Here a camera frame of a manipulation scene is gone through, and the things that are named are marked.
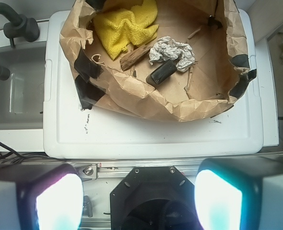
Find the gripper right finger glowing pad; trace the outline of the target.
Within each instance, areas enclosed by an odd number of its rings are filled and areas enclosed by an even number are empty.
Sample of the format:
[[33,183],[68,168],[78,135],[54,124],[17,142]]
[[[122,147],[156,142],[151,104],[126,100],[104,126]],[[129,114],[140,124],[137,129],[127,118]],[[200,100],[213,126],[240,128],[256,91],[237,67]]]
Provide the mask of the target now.
[[283,230],[283,156],[203,160],[194,203],[205,230]]

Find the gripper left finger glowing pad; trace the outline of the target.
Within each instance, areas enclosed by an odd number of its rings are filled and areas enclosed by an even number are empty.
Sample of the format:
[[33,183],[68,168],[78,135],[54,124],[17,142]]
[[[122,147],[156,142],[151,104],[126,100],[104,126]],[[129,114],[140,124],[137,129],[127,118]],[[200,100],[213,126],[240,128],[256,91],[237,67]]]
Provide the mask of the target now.
[[0,230],[77,230],[82,212],[74,166],[0,164]]

